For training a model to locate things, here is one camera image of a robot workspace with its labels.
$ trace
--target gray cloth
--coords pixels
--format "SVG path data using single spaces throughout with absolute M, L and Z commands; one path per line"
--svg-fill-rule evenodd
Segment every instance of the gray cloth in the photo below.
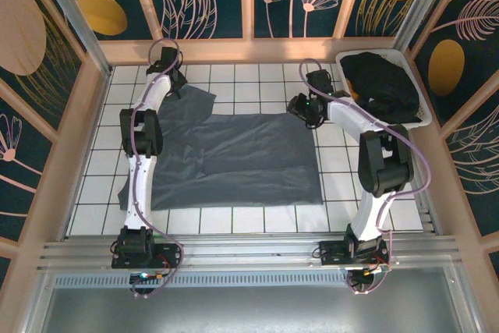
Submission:
M 214 96 L 183 91 L 158 112 L 164 146 L 152 210 L 322 203 L 313 133 L 302 121 L 290 114 L 207 117 Z M 128 182 L 121 209 L 127 201 Z

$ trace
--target white basket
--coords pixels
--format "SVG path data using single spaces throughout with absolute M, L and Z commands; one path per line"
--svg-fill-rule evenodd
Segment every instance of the white basket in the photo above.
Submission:
M 420 119 L 421 122 L 410 122 L 410 123 L 402 124 L 402 125 L 406 129 L 414 129 L 414 128 L 418 128 L 420 126 L 426 126 L 426 125 L 430 124 L 431 123 L 431 112 L 430 112 L 430 109 L 428 108 L 428 104 L 426 103 L 424 96 L 423 96 L 423 93 L 421 92 L 421 89 L 419 88 L 419 85 L 416 82 L 416 78 L 414 77 L 411 69 L 409 68 L 409 64 L 407 64 L 407 61 L 405 60 L 404 55 L 400 51 L 392 50 L 392 49 L 375 49 L 375 50 L 355 50 L 355 51 L 348 51 L 348 52 L 340 52 L 339 54 L 336 55 L 336 64 L 338 66 L 340 76 L 342 77 L 343 89 L 350 93 L 350 88 L 346 82 L 345 73 L 343 72 L 342 58 L 344 58 L 345 56 L 350 56 L 350 55 L 358 55 L 362 52 L 371 52 L 373 54 L 377 54 L 377 55 L 381 56 L 382 58 L 384 58 L 385 60 L 388 60 L 392 64 L 400 66 L 401 68 L 403 68 L 405 70 L 405 73 L 407 73 L 407 76 L 411 79 L 412 84 L 416 88 L 418 95 L 419 95 L 419 110 L 416 113 L 416 117 L 418 119 Z

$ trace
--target white tiled floor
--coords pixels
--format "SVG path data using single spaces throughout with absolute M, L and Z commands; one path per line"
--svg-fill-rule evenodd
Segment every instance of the white tiled floor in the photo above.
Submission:
M 339 80 L 335 65 L 324 68 Z M 113 73 L 69 235 L 114 235 L 123 226 L 125 212 L 119 210 L 117 194 L 125 184 L 128 161 L 121 150 L 119 112 L 139 97 L 145 70 L 144 66 L 119 66 Z M 184 66 L 182 72 L 193 86 L 217 95 L 213 113 L 219 115 L 283 113 L 293 96 L 306 93 L 298 64 Z M 330 122 L 314 130 L 313 136 L 323 205 L 171 209 L 154 212 L 154 224 L 170 234 L 345 231 L 356 215 L 362 192 L 358 144 Z M 399 200 L 384 227 L 421 231 L 420 211 L 414 200 Z

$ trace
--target black cloth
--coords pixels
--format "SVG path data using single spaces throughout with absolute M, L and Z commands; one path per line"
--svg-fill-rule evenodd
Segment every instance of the black cloth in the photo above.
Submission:
M 185 86 L 158 111 L 163 151 L 151 210 L 321 204 L 313 132 L 289 113 L 212 115 L 213 94 Z M 126 209 L 129 182 L 118 194 Z
M 341 64 L 357 104 L 371 115 L 389 124 L 421 122 L 419 95 L 403 68 L 371 52 L 345 56 Z

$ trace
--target yellow oval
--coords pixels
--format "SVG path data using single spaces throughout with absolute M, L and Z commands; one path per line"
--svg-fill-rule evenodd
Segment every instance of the yellow oval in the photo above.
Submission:
M 116 0 L 76 0 L 93 31 L 103 35 L 118 35 L 126 30 L 128 21 Z
M 458 85 L 465 68 L 465 52 L 461 45 L 445 39 L 431 53 L 428 80 L 431 90 L 441 97 L 449 95 Z
M 35 0 L 0 0 L 0 66 L 26 76 L 45 56 L 44 16 Z

